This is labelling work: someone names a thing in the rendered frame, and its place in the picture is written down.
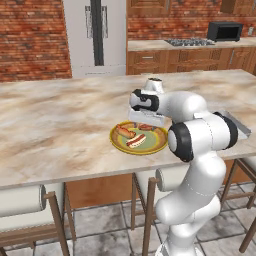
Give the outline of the yellow green large plate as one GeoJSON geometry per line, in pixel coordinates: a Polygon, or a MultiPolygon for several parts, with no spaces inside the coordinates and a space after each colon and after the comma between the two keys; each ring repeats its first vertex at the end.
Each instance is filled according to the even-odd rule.
{"type": "Polygon", "coordinates": [[[140,123],[124,121],[117,125],[135,132],[136,136],[145,134],[146,140],[144,143],[135,148],[128,147],[126,142],[130,139],[118,134],[116,130],[117,125],[110,132],[111,143],[120,151],[133,155],[153,154],[162,150],[167,145],[167,131],[164,128],[155,127],[153,131],[143,131],[138,129],[138,124],[140,123]]]}

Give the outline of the white cushioned wooden stool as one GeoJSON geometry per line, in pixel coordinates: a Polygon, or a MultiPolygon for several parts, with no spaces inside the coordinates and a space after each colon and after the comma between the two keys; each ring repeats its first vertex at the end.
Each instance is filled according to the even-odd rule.
{"type": "MultiPolygon", "coordinates": [[[[251,209],[254,201],[256,200],[256,156],[251,156],[251,157],[244,157],[244,158],[239,158],[235,159],[233,162],[233,165],[231,167],[227,182],[224,187],[223,194],[221,196],[220,202],[221,204],[224,204],[226,200],[231,200],[231,199],[238,199],[238,198],[245,198],[248,197],[249,201],[246,205],[247,209],[251,209]],[[241,170],[250,178],[251,181],[254,182],[255,187],[252,192],[246,192],[242,194],[228,194],[230,186],[232,184],[233,176],[236,172],[236,169],[240,167],[241,170]]],[[[246,236],[239,248],[240,253],[244,253],[253,239],[253,236],[256,233],[256,218],[252,222],[248,232],[246,233],[246,236]]]]}
{"type": "Polygon", "coordinates": [[[142,256],[148,256],[156,202],[181,184],[188,168],[188,165],[178,165],[132,174],[131,229],[135,228],[135,217],[145,215],[142,256]]]}
{"type": "Polygon", "coordinates": [[[0,190],[0,256],[4,247],[57,237],[63,256],[70,256],[65,229],[76,240],[65,183],[0,190]]]}

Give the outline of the wooden base cupboards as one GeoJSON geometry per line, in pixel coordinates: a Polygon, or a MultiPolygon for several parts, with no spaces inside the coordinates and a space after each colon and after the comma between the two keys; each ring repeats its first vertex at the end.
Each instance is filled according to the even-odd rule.
{"type": "Polygon", "coordinates": [[[130,51],[128,75],[242,69],[256,74],[256,47],[130,51]]]}

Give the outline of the grey hob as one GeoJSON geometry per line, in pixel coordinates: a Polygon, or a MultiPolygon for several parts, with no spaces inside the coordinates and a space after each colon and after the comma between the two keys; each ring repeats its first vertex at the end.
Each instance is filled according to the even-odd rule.
{"type": "Polygon", "coordinates": [[[189,39],[171,38],[171,39],[167,39],[166,42],[175,47],[213,45],[212,41],[206,40],[206,39],[201,39],[201,38],[189,38],[189,39]]]}

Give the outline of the black microwave oven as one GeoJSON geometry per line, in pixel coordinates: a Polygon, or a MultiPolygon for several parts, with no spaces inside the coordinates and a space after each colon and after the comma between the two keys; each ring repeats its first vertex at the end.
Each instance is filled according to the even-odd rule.
{"type": "Polygon", "coordinates": [[[207,38],[214,42],[239,41],[243,24],[238,22],[210,22],[207,38]]]}

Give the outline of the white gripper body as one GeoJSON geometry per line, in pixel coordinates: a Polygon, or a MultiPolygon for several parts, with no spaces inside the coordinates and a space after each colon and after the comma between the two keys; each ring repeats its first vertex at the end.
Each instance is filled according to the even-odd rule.
{"type": "Polygon", "coordinates": [[[156,127],[164,126],[165,113],[163,111],[138,110],[129,108],[129,120],[132,122],[143,123],[156,127]]]}

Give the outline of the white fridge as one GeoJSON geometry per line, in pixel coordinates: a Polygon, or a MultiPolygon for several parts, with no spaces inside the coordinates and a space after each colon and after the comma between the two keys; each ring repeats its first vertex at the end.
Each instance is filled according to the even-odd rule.
{"type": "Polygon", "coordinates": [[[73,78],[126,74],[126,0],[63,0],[73,78]]]}

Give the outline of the brown grilled sausage bun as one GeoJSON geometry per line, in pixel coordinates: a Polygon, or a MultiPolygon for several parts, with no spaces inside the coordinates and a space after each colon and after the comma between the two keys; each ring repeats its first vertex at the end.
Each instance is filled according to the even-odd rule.
{"type": "Polygon", "coordinates": [[[128,138],[128,139],[132,139],[136,136],[136,133],[133,131],[129,131],[127,128],[123,128],[120,125],[116,126],[116,130],[118,132],[119,135],[128,138]]]}

